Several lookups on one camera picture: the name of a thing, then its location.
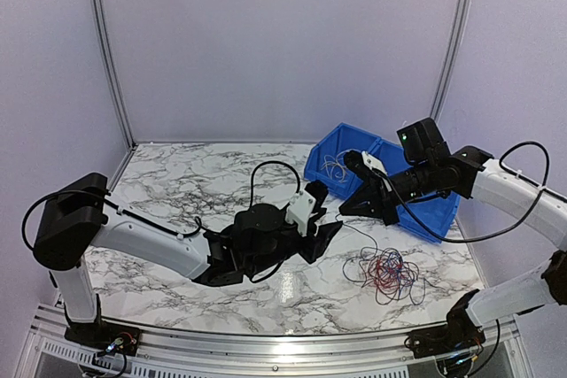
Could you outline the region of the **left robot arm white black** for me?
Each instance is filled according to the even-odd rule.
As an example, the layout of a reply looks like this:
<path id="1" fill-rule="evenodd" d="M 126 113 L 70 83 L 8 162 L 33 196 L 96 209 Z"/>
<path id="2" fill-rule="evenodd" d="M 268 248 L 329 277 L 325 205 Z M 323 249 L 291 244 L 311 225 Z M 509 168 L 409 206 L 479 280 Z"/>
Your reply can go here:
<path id="1" fill-rule="evenodd" d="M 102 320 L 101 303 L 92 289 L 84 253 L 89 247 L 119 251 L 172 270 L 197 285 L 226 287 L 244 280 L 261 282 L 288 259 L 300 256 L 313 264 L 343 227 L 341 221 L 320 224 L 328 190 L 320 181 L 299 187 L 283 207 L 259 203 L 237 212 L 222 231 L 202 222 L 190 232 L 173 230 L 113 200 L 107 179 L 91 173 L 35 201 L 42 215 L 34 241 L 27 241 L 35 261 L 48 269 L 63 298 L 71 329 L 94 347 L 112 339 Z"/>

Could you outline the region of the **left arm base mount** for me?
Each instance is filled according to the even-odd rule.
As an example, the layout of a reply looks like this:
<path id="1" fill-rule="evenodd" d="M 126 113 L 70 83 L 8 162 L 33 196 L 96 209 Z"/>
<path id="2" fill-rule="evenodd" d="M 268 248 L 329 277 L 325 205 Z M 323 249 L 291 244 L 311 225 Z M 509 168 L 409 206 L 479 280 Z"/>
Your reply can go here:
<path id="1" fill-rule="evenodd" d="M 122 343 L 113 351 L 135 356 L 141 334 L 140 328 L 102 320 L 100 323 L 70 323 L 65 332 L 65 339 L 99 351 L 106 351 L 117 338 L 120 338 Z"/>

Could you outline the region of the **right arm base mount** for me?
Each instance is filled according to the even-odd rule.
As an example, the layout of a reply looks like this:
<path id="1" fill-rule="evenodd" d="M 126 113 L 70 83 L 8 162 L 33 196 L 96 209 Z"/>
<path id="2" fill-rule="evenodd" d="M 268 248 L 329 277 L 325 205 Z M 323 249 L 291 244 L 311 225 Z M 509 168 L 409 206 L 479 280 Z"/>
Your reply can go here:
<path id="1" fill-rule="evenodd" d="M 412 351 L 415 359 L 422 359 L 469 349 L 484 342 L 485 334 L 475 327 L 463 331 L 444 324 L 411 330 L 404 346 Z"/>

